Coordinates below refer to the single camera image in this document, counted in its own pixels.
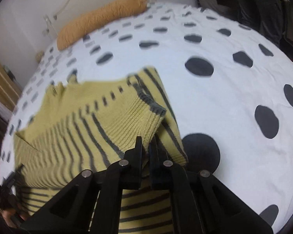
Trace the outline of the yellow striped knit cardigan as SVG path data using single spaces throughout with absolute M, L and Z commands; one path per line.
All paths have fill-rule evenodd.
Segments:
M 85 169 L 106 170 L 134 147 L 137 137 L 180 164 L 188 162 L 175 115 L 157 70 L 146 67 L 118 81 L 49 86 L 38 113 L 13 136 L 22 166 L 21 204 L 36 213 L 55 190 Z

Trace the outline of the white polka dot duvet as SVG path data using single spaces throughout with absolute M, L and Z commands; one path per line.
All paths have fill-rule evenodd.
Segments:
M 0 182 L 17 167 L 13 136 L 46 90 L 157 70 L 189 168 L 213 173 L 280 233 L 293 217 L 293 62 L 251 28 L 208 9 L 154 3 L 60 51 L 48 46 L 1 148 Z

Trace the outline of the wooden nightstand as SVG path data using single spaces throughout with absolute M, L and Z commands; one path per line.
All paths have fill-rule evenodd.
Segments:
M 0 102 L 10 111 L 13 111 L 20 96 L 21 90 L 9 78 L 8 74 L 0 63 Z

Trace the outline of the round woven lamp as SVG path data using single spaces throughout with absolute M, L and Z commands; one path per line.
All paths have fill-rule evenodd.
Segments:
M 35 55 L 35 60 L 37 63 L 40 63 L 42 58 L 44 56 L 44 51 L 40 51 L 40 52 L 37 52 L 37 54 Z

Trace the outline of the orange bolster pillow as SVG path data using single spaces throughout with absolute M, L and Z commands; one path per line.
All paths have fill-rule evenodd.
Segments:
M 147 10 L 148 0 L 115 0 L 96 10 L 81 14 L 58 34 L 57 49 L 62 51 L 85 35 L 115 20 L 139 15 Z

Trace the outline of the white bed headboard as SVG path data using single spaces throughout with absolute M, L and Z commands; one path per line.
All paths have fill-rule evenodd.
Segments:
M 2 0 L 0 63 L 24 88 L 36 71 L 35 56 L 46 50 L 54 34 L 75 17 L 114 0 Z M 195 6 L 196 0 L 149 0 Z

